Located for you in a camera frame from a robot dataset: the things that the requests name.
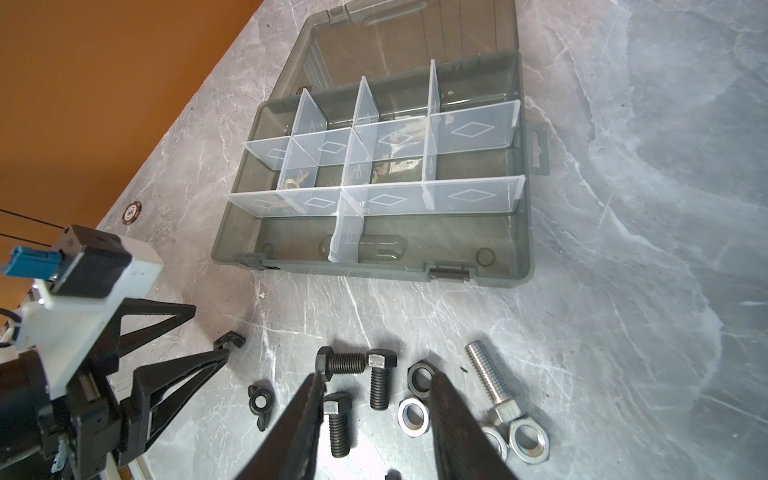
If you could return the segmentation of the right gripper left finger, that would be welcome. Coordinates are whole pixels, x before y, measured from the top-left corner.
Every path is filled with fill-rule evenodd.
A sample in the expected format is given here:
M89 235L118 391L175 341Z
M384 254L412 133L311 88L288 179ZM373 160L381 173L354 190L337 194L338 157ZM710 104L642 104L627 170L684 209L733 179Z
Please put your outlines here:
M325 382L310 374L236 479L314 479Z

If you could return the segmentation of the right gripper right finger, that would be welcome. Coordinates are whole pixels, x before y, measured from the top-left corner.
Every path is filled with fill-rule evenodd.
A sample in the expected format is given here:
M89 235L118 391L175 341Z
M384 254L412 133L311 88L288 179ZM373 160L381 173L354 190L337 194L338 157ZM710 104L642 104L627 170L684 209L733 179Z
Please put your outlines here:
M442 371L432 375L429 408L439 479L516 479Z

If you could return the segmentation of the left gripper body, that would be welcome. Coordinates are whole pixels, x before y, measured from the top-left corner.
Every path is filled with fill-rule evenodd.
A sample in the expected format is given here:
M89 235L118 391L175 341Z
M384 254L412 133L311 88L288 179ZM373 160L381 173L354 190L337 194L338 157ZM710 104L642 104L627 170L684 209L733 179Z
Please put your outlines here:
M1 364L1 477L97 479L129 464L129 403L107 377L129 352L125 335L102 336L65 395L49 398L34 351Z

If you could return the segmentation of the brass wing nut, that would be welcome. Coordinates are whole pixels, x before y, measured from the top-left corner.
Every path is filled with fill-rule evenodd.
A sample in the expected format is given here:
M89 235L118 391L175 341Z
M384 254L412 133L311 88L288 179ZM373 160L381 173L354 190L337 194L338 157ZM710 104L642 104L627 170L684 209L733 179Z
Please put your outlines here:
M297 171L290 178L286 178L283 183L284 189L300 189L306 187L312 187L314 180L312 177L313 171Z

